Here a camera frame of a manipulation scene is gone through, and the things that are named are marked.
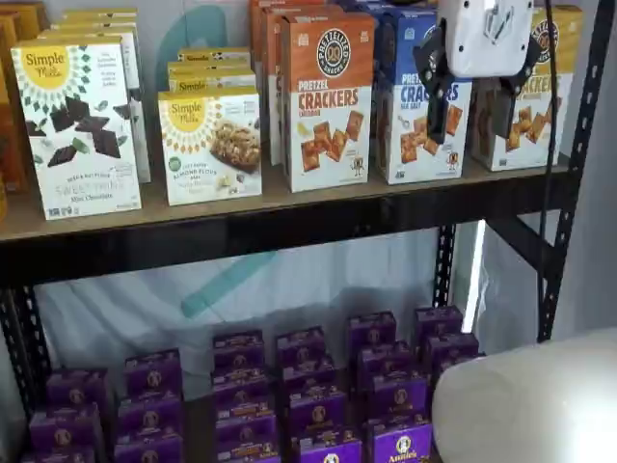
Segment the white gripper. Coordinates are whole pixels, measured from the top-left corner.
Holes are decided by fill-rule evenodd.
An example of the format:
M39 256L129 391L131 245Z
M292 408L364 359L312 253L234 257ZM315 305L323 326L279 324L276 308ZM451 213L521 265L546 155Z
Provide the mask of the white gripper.
M530 37L534 4L521 0L446 0L436 26L414 47L418 78L428 94L427 135L444 141L447 95L456 77L500 77L493 130L508 138L517 97L541 55Z

